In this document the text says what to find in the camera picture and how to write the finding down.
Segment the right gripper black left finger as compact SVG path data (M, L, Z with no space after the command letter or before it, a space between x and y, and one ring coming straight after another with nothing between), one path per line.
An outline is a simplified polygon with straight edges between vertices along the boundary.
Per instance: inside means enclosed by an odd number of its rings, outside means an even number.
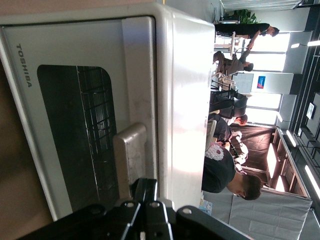
M135 240L141 204L124 201L107 211L92 204L22 237L23 240Z

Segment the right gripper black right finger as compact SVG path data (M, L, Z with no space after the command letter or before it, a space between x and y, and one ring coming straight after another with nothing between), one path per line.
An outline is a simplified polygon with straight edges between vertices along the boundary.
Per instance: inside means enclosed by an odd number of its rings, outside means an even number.
M249 240L251 237L200 209L185 205L173 210L158 198L156 179L138 178L133 200L140 204L138 219L147 240Z

